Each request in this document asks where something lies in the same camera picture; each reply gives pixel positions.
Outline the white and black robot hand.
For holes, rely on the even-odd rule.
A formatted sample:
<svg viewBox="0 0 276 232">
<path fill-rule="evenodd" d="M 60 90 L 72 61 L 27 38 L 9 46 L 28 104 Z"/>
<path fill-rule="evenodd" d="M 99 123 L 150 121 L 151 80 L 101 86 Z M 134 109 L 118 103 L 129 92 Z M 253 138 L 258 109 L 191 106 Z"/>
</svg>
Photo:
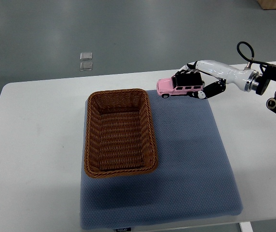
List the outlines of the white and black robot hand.
<svg viewBox="0 0 276 232">
<path fill-rule="evenodd" d="M 176 74 L 199 72 L 217 79 L 217 82 L 205 86 L 202 90 L 195 91 L 189 96 L 198 99 L 208 99 L 223 93 L 227 84 L 235 84 L 241 91 L 257 90 L 259 73 L 253 69 L 240 70 L 230 65 L 213 60 L 199 60 L 188 63 L 179 69 Z"/>
</svg>

